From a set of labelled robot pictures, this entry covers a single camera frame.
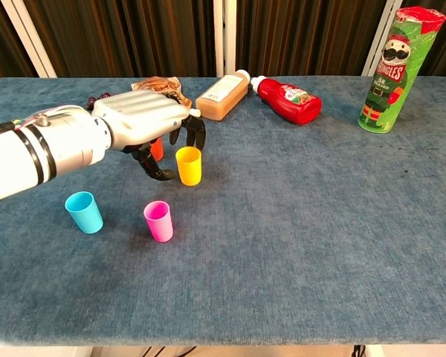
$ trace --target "white bottle cap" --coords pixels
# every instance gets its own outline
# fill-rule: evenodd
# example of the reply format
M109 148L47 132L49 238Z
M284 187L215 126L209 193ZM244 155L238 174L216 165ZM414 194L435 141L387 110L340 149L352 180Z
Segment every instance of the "white bottle cap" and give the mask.
M248 82L249 82L250 79L251 79L250 74L249 74L248 72L246 72L244 69L239 69L238 71L236 71L236 73L241 73L241 74L243 74L243 75L246 77L246 79L248 80Z
M199 118L201 116L200 109L190 108L189 114L192 115L195 118Z
M251 80L251 85L253 86L253 90L256 94L258 94L259 84L262 82L262 80L265 80L265 79L266 79L265 76L259 76L259 77L254 77Z

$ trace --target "bottle label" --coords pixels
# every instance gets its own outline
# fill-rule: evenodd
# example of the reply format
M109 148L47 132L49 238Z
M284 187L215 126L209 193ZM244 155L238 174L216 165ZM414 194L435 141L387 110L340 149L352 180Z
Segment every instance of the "bottle label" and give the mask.
M208 89L201 97L221 102L229 93L234 90L238 84L243 81L241 77L226 75L221 78L216 84Z
M279 90L284 99L289 100L291 103L303 105L314 99L315 96L309 94L307 91L297 88L291 84L283 84Z

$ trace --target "cup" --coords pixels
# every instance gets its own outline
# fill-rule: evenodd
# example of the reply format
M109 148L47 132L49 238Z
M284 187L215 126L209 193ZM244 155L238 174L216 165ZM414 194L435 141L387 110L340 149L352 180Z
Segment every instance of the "cup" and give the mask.
M103 218L92 193L73 193L66 199L65 208L84 233L93 234L103 227Z
M150 152L156 161L159 161L164 156L164 145L162 144L162 138L157 139L153 144L150 144Z
M201 151L196 147L182 147L175 154L182 184L195 186L201 181Z
M143 209L150 232L157 242L168 242L173 236L170 206L164 201L150 202Z

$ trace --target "ketchup bottle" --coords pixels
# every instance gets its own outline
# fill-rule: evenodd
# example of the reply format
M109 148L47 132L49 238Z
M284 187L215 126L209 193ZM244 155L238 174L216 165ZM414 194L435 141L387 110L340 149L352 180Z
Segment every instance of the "ketchup bottle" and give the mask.
M253 90L280 116L304 125L313 121L322 109L322 100L292 84L279 83L264 76L251 80Z

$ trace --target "pringles can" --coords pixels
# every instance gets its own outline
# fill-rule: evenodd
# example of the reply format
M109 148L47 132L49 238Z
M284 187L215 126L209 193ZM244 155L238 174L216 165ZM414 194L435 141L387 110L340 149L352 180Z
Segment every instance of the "pringles can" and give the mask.
M389 132L393 128L445 20L442 13L418 6L401 8L396 12L358 118L362 128L376 133Z

